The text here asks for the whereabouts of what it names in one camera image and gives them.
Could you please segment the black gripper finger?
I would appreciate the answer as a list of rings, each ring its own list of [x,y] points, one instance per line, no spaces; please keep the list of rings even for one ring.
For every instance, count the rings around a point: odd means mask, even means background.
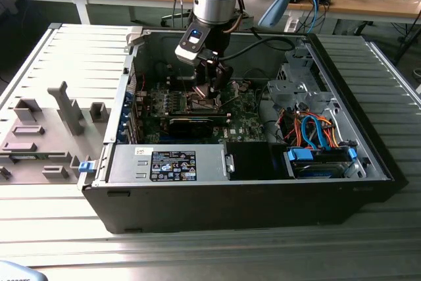
[[[195,86],[200,88],[209,88],[211,84],[211,79],[209,77],[209,63],[206,61],[201,61],[195,67]]]
[[[214,70],[211,72],[212,77],[209,88],[210,98],[215,98],[220,91],[228,85],[233,72],[234,69],[224,62],[219,62],[215,66]]]

